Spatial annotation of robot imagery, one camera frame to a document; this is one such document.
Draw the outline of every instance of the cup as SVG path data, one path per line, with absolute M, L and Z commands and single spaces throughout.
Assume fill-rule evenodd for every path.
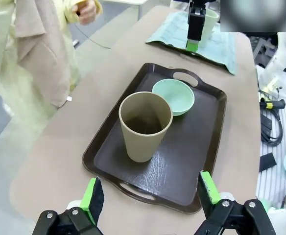
M 218 13 L 214 12 L 211 9 L 206 9 L 206 15 L 205 15 L 205 22 L 202 32 L 202 38 L 201 41 L 198 43 L 199 47 L 204 47 L 212 35 L 213 28 L 215 24 L 218 22 L 219 15 Z
M 119 119 L 129 157 L 149 161 L 172 123 L 169 104 L 151 92 L 131 94 L 119 107 Z

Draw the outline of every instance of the yellow gown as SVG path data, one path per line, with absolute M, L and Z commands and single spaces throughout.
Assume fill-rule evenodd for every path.
M 72 46 L 68 23 L 75 23 L 78 17 L 71 11 L 82 0 L 52 0 L 57 11 L 61 31 L 71 69 L 71 90 L 76 86 L 80 75 Z M 95 0 L 97 13 L 102 12 L 100 3 Z M 33 84 L 32 75 L 17 65 L 17 44 L 14 33 L 15 2 L 0 0 L 0 95 L 11 109 L 14 118 L 35 131 L 41 131 L 56 112 Z

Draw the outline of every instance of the hand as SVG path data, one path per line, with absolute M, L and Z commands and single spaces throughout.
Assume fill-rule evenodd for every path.
M 95 20 L 97 9 L 94 0 L 85 0 L 74 5 L 72 11 L 78 14 L 82 25 L 87 25 Z

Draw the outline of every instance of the tray handle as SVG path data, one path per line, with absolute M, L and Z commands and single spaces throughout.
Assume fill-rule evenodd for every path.
M 118 188 L 120 191 L 122 191 L 124 194 L 137 199 L 139 201 L 145 202 L 145 203 L 150 203 L 150 204 L 155 204 L 156 203 L 156 197 L 146 193 L 145 191 L 140 190 L 139 188 L 136 188 L 135 186 L 129 185 L 124 182 L 119 182 L 118 183 Z
M 174 74 L 175 74 L 175 73 L 185 73 L 185 74 L 187 74 L 187 75 L 189 75 L 189 76 L 195 78 L 195 80 L 197 81 L 197 85 L 194 85 L 193 82 L 190 83 L 190 82 L 188 82 L 188 81 L 186 81 L 186 80 L 184 80 L 184 79 L 177 79 L 177 80 L 183 80 L 183 81 L 189 83 L 189 84 L 190 84 L 191 86 L 193 86 L 193 87 L 196 87 L 196 86 L 198 86 L 198 85 L 201 86 L 201 85 L 204 85 L 204 84 L 205 84 L 205 83 L 203 82 L 203 80 L 202 80 L 198 75 L 196 75 L 194 72 L 191 72 L 191 71 L 189 71 L 189 70 L 185 70 L 185 69 L 171 69 L 171 77 L 172 77 L 173 79 L 176 79 L 176 78 L 174 78 Z

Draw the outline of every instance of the table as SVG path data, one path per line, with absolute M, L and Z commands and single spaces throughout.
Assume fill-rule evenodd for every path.
M 113 46 L 108 58 L 72 92 L 37 139 L 10 188 L 10 200 L 22 215 L 37 220 L 44 210 L 59 213 L 81 199 L 91 173 L 82 155 L 130 81 L 146 62 L 184 68 L 227 94 L 213 180 L 219 191 L 239 203 L 255 198 L 260 149 L 260 110 L 253 53 L 248 38 L 236 34 L 237 74 L 199 58 L 181 56 L 145 44 L 170 12 L 156 6 Z M 190 235 L 203 222 L 203 211 L 188 215 L 145 204 L 103 181 L 105 203 L 98 226 L 105 235 Z
M 105 1 L 125 3 L 129 5 L 137 5 L 139 9 L 138 20 L 141 19 L 142 17 L 143 4 L 147 2 L 147 0 L 105 0 Z

